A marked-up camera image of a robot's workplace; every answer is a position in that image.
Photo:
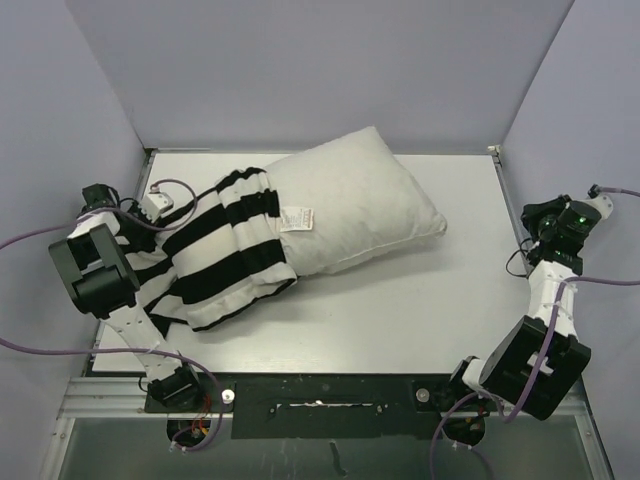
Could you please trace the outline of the black white striped pillowcase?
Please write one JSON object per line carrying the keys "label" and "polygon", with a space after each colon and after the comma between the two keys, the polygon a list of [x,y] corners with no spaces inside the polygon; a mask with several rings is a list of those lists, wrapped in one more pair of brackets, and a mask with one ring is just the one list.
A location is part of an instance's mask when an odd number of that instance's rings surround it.
{"label": "black white striped pillowcase", "polygon": [[141,283],[138,301],[161,333],[172,324],[198,332],[297,282],[279,220],[267,172],[249,167],[162,218],[154,250],[129,250],[119,234],[116,241]]}

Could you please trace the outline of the white pillow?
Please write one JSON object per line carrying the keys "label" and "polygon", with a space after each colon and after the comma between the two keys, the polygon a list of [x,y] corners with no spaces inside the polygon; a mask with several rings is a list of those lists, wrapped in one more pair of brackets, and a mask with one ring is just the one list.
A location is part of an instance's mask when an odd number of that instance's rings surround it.
{"label": "white pillow", "polygon": [[423,246],[447,230],[446,218],[373,126],[265,170],[278,194],[285,257],[300,277]]}

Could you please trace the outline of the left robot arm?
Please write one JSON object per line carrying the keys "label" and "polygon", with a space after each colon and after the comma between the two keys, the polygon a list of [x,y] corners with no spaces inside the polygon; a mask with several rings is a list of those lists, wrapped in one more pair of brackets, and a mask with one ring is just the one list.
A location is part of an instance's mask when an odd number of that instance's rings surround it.
{"label": "left robot arm", "polygon": [[113,330],[144,369],[148,395],[168,409],[190,411],[205,400],[194,368],[169,346],[138,301],[141,283],[116,236],[149,250],[173,199],[152,186],[128,210],[105,184],[82,190],[85,202],[74,230],[49,246],[49,254],[75,307]]}

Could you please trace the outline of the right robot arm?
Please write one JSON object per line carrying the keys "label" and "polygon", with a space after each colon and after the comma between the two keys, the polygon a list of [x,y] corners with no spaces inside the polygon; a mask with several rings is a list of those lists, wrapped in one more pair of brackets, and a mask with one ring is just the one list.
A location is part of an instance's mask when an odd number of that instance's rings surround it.
{"label": "right robot arm", "polygon": [[523,252],[530,267],[528,311],[488,359],[461,361],[445,384],[452,406],[466,409],[484,397],[538,420],[551,416],[591,359],[575,329],[570,281],[582,275],[580,252],[607,216],[595,200],[567,195],[523,208],[531,243]]}

